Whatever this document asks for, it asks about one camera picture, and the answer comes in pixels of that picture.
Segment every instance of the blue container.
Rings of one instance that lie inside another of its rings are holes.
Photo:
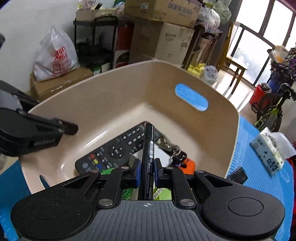
[[[280,88],[282,83],[279,83],[277,81],[274,81],[274,80],[271,80],[269,81],[268,85],[270,86],[271,88],[271,93],[272,94],[276,94]]]

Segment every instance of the bicycle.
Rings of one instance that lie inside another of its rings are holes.
[[[293,101],[296,101],[296,92],[287,83],[281,84],[276,95],[268,93],[263,96],[258,104],[258,108],[254,104],[252,105],[252,110],[254,112],[257,111],[257,122],[254,124],[254,127],[259,131],[268,127],[271,132],[278,132],[283,117],[281,107],[287,99],[291,98]],[[270,101],[270,104],[264,108],[267,101]]]

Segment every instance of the barcode label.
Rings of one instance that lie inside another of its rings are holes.
[[[153,141],[150,141],[150,144],[149,144],[149,157],[152,159],[154,157],[154,143],[153,143]]]
[[[153,192],[153,162],[148,161],[145,198],[152,199]]]
[[[149,3],[141,3],[141,7],[140,7],[140,9],[148,9],[148,5],[149,5]]]

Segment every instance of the orange object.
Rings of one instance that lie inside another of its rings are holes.
[[[191,159],[187,158],[186,159],[186,167],[179,167],[183,172],[184,174],[192,174],[194,173],[195,171],[195,162],[192,161]]]

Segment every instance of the black phone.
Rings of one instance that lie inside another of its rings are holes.
[[[244,172],[243,167],[237,168],[233,173],[231,173],[227,178],[229,181],[233,181],[235,183],[244,184],[248,177]]]

